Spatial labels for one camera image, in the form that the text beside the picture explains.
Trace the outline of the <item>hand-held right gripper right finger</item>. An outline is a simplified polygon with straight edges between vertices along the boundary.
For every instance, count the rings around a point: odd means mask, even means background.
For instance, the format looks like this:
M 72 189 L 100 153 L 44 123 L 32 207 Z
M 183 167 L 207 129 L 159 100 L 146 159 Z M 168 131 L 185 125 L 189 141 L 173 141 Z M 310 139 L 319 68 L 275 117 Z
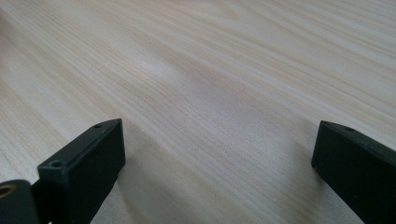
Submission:
M 311 166 L 365 224 L 396 224 L 396 151 L 322 121 Z

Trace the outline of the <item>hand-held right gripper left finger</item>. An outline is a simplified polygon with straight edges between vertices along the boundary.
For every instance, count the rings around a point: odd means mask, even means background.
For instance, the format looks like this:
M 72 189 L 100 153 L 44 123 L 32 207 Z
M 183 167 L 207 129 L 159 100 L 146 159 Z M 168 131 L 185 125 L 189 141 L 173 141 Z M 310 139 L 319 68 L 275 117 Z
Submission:
M 125 165 L 122 120 L 93 125 L 38 165 L 34 183 L 44 224 L 90 224 Z

